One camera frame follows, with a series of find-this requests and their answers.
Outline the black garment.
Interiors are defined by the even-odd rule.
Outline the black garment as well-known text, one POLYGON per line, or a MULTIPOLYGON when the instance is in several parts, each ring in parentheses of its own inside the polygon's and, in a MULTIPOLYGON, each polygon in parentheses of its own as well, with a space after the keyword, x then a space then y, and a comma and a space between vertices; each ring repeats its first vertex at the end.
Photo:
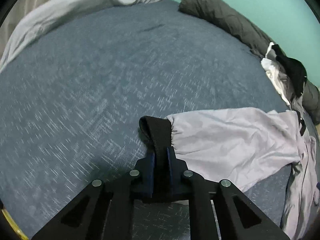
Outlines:
POLYGON ((287 57, 278 44, 272 45, 271 48, 276 54, 276 60, 284 67, 292 82, 295 95, 299 98, 304 93, 304 87, 308 79, 305 67, 297 59, 287 57))

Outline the lilac zip jacket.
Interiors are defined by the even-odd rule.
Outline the lilac zip jacket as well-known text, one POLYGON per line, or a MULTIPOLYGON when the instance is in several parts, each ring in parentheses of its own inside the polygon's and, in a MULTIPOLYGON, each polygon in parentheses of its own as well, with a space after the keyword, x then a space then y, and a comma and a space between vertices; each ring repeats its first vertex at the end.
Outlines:
POLYGON ((317 141, 299 112, 201 110, 144 116, 139 126, 156 152, 171 146, 193 171, 208 180, 228 179, 241 191, 291 165, 281 228, 290 239, 305 235, 319 202, 317 141))

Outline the dark blue bed cover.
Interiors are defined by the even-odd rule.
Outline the dark blue bed cover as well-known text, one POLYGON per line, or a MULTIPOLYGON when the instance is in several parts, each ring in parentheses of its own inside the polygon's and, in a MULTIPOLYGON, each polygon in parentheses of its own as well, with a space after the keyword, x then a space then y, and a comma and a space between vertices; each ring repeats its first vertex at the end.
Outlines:
POLYGON ((1 201, 33 237, 146 154, 142 116, 287 109, 248 46, 162 0, 80 16, 1 73, 1 201))

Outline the white garment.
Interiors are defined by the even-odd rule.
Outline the white garment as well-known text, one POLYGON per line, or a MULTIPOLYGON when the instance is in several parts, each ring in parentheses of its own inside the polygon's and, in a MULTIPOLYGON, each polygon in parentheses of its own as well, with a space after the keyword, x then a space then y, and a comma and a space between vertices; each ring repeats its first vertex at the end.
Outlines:
POLYGON ((265 57, 261 60, 261 66, 282 100, 287 106, 290 106, 293 87, 284 67, 276 61, 276 52, 272 49, 273 45, 273 42, 269 43, 265 57))

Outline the grey t-shirt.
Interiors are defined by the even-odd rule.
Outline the grey t-shirt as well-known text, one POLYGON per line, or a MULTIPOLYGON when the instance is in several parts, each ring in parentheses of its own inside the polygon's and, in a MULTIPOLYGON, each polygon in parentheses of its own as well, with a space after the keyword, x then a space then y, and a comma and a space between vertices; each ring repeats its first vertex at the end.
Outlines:
POLYGON ((293 82, 287 74, 279 72, 279 81, 282 88, 283 96, 289 102, 289 108, 291 110, 298 111, 302 116, 306 113, 303 107, 303 96, 298 96, 295 93, 293 82))

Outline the dark grey rolled duvet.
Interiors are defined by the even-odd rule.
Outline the dark grey rolled duvet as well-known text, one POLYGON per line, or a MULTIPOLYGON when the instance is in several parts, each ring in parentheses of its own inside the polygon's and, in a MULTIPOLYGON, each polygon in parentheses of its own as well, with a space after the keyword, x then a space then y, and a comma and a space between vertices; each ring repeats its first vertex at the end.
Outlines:
MULTIPOLYGON (((181 0, 179 10, 206 20, 247 45, 261 60, 270 42, 277 44, 258 26, 223 0, 181 0)), ((319 89, 308 79, 304 87, 303 107, 315 125, 319 125, 319 89)))

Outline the light grey bed sheet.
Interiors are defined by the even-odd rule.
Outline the light grey bed sheet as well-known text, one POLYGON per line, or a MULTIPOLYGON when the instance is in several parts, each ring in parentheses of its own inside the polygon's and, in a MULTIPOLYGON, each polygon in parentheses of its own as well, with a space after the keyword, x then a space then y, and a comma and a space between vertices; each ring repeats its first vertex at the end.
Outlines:
POLYGON ((29 44, 76 16, 111 7, 158 1, 161 0, 49 0, 19 21, 4 47, 1 71, 29 44))

